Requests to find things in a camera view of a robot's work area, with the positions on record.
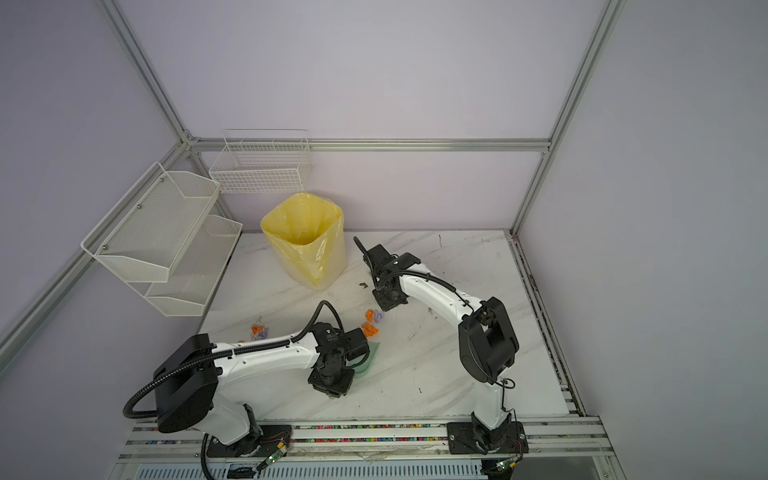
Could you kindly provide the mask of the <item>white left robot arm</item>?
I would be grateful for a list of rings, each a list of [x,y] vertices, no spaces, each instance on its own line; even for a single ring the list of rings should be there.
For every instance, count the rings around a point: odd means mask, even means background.
[[[273,342],[255,341],[237,346],[214,344],[206,334],[187,339],[158,367],[153,378],[170,374],[182,364],[206,355],[237,350],[233,356],[207,360],[170,376],[154,390],[159,432],[188,429],[208,436],[206,453],[217,457],[265,457],[270,449],[287,444],[290,426],[260,426],[254,408],[233,388],[243,382],[256,386],[269,375],[306,370],[312,388],[330,398],[349,391],[355,368],[370,355],[360,328],[342,332],[328,323],[317,323],[303,334]]]

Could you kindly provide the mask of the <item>green plastic dustpan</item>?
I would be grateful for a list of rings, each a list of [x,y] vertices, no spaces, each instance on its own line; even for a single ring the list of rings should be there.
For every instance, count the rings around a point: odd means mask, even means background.
[[[379,342],[370,342],[369,352],[363,357],[363,359],[352,366],[356,377],[365,376],[372,368],[373,362],[376,358],[377,350],[379,349]]]

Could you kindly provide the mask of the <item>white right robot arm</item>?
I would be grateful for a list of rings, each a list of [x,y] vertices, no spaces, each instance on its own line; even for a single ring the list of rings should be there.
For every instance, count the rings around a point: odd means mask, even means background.
[[[526,454],[524,427],[505,405],[506,392],[516,384],[503,374],[514,364],[520,344],[504,303],[459,290],[410,253],[393,254],[381,244],[367,249],[358,237],[353,240],[370,270],[372,294],[380,310],[387,312],[417,300],[457,333],[460,363],[477,384],[470,419],[446,426],[449,452]]]

